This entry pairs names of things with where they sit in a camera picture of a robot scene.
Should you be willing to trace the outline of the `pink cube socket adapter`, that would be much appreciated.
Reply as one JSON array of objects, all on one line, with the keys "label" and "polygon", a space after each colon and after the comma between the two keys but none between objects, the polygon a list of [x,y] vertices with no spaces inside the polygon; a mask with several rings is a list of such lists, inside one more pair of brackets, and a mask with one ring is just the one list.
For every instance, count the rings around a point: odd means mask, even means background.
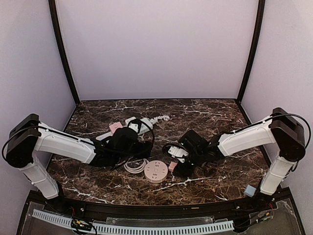
[{"label": "pink cube socket adapter", "polygon": [[109,126],[109,129],[111,133],[114,134],[117,129],[122,128],[122,127],[123,125],[121,124],[121,122],[115,122]]}]

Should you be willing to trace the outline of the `pink plug adapter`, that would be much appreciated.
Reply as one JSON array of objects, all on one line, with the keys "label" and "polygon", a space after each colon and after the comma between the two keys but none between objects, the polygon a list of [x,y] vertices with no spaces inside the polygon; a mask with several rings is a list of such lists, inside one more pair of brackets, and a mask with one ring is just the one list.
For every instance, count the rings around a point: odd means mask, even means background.
[{"label": "pink plug adapter", "polygon": [[169,166],[168,166],[168,170],[170,172],[174,172],[175,167],[177,166],[176,162],[170,162]]}]

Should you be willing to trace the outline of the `white cube socket adapter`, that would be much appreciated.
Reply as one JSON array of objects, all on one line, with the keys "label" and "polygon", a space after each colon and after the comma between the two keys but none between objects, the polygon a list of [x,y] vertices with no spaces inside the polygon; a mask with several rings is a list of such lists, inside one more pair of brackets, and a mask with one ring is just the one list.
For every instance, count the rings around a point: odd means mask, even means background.
[{"label": "white cube socket adapter", "polygon": [[132,121],[132,120],[135,120],[136,117],[130,117],[128,119],[125,120],[125,126],[128,126],[128,124]]}]

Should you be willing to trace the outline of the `white multicolour power strip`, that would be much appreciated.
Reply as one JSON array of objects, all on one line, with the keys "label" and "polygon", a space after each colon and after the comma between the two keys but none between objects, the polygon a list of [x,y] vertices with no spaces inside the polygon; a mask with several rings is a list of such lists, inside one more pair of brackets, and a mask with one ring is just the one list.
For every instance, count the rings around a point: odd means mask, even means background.
[{"label": "white multicolour power strip", "polygon": [[[163,120],[163,121],[169,121],[170,120],[170,117],[169,116],[166,116],[166,115],[163,115],[163,116],[157,116],[157,117],[154,117],[154,118],[142,118],[140,121],[142,123],[142,126],[141,126],[141,130],[140,130],[140,134],[139,135],[142,135],[146,132],[149,132],[150,129],[152,130],[153,129],[153,126],[158,123],[160,120]],[[105,138],[108,138],[108,137],[111,137],[113,136],[113,134],[111,133],[111,131],[107,132],[107,133],[104,133],[98,137],[96,137],[96,140],[98,141],[102,141],[104,140]]]}]

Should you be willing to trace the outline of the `pink round power socket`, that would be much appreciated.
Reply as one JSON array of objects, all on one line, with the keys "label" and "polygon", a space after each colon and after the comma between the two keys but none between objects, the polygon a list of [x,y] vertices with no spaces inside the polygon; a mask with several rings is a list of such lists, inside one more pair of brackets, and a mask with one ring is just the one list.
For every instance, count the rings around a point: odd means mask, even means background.
[{"label": "pink round power socket", "polygon": [[159,160],[148,161],[143,159],[142,164],[135,168],[131,168],[128,163],[125,163],[124,169],[131,174],[144,173],[146,180],[153,184],[162,183],[168,174],[167,165]]}]

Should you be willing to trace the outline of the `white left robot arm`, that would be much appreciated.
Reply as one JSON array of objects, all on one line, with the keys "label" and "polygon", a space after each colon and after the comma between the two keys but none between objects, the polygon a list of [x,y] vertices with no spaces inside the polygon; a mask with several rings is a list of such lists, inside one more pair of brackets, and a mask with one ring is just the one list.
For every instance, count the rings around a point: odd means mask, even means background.
[{"label": "white left robot arm", "polygon": [[138,135],[138,131],[126,126],[100,141],[79,138],[55,130],[39,121],[37,114],[30,114],[11,130],[1,155],[10,166],[19,169],[45,199],[51,200],[62,197],[63,190],[35,156],[36,151],[57,154],[93,167],[117,168],[132,157],[150,157],[155,141],[139,141]]}]

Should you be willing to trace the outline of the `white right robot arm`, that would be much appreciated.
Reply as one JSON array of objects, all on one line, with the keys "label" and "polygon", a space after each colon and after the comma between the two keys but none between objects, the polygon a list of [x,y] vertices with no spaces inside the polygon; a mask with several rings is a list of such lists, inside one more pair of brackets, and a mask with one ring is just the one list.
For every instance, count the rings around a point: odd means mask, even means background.
[{"label": "white right robot arm", "polygon": [[305,136],[304,127],[297,121],[299,115],[275,108],[263,120],[231,132],[214,135],[210,140],[194,130],[187,131],[178,141],[179,149],[186,151],[184,161],[178,162],[173,173],[190,177],[196,167],[229,157],[237,152],[266,144],[279,148],[276,159],[263,177],[259,192],[273,195],[289,172],[296,169],[306,154],[311,137]]}]

